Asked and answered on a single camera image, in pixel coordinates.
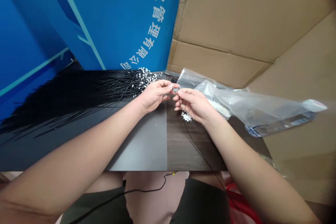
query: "cardboard box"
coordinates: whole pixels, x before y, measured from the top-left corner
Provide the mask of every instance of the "cardboard box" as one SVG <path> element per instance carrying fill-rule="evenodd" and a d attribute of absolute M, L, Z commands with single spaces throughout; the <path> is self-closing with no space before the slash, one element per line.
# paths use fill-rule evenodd
<path fill-rule="evenodd" d="M 290 100 L 315 99 L 328 109 L 313 122 L 264 137 L 276 166 L 308 201 L 331 204 L 336 182 L 336 10 L 249 87 Z"/>
<path fill-rule="evenodd" d="M 183 66 L 187 66 L 188 69 L 199 74 L 220 80 L 226 86 L 242 88 L 270 65 L 266 62 L 243 58 L 198 45 L 173 41 L 168 70 L 181 72 Z"/>
<path fill-rule="evenodd" d="M 334 7 L 333 0 L 180 0 L 167 69 L 243 88 Z"/>

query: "lap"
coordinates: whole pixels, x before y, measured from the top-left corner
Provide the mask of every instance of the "lap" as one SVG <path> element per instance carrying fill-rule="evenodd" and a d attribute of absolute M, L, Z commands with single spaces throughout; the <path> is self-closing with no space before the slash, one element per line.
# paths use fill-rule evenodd
<path fill-rule="evenodd" d="M 229 203 L 226 193 L 208 180 L 185 181 L 185 187 L 170 223 L 230 223 Z M 83 194 L 64 214 L 61 224 L 71 223 L 98 205 L 118 195 L 114 200 L 97 208 L 80 224 L 90 223 L 133 223 L 126 207 L 126 181 L 122 187 L 108 191 Z"/>

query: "dark table surface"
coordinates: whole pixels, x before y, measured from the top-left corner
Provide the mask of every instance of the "dark table surface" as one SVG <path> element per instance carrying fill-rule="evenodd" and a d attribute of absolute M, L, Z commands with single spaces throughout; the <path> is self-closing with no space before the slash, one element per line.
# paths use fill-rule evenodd
<path fill-rule="evenodd" d="M 121 109 L 104 108 L 78 121 L 35 138 L 49 126 L 39 128 L 25 137 L 10 140 L 12 133 L 0 135 L 0 172 L 22 171 L 63 143 L 90 129 Z M 181 112 L 174 111 L 171 99 L 146 115 L 128 135 L 111 160 L 107 170 L 202 170 L 223 171 L 226 166 L 205 128 L 196 121 L 186 122 Z M 249 135 L 236 117 L 229 123 L 255 151 L 267 157 L 270 153 L 262 138 Z"/>
<path fill-rule="evenodd" d="M 227 170 L 223 159 L 205 128 L 195 120 L 187 122 L 181 112 L 174 111 L 175 102 L 167 102 L 168 170 Z M 262 155 L 271 158 L 262 138 L 251 136 L 235 116 L 228 120 L 240 137 Z"/>

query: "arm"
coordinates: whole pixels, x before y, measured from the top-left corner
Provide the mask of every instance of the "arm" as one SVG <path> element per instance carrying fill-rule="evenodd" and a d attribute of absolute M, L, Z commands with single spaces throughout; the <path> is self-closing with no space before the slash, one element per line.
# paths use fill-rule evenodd
<path fill-rule="evenodd" d="M 147 113 L 173 93 L 160 80 L 110 118 L 58 147 L 28 168 L 0 192 L 0 216 L 13 223 L 37 216 L 40 223 L 55 223 L 104 171 L 124 139 Z"/>
<path fill-rule="evenodd" d="M 206 128 L 235 184 L 260 216 L 276 223 L 319 222 L 295 189 L 241 139 L 202 93 L 181 89 L 174 100 L 175 110 L 181 105 Z"/>

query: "person's left hand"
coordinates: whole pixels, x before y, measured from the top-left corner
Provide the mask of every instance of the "person's left hand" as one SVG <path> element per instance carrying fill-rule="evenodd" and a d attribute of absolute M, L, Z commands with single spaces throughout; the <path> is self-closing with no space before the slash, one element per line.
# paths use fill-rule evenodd
<path fill-rule="evenodd" d="M 174 95 L 173 88 L 178 88 L 179 86 L 179 84 L 171 83 L 168 80 L 158 80 L 149 84 L 136 99 L 148 114 L 154 111 L 162 101 L 170 100 L 170 96 L 164 95 L 169 93 Z"/>

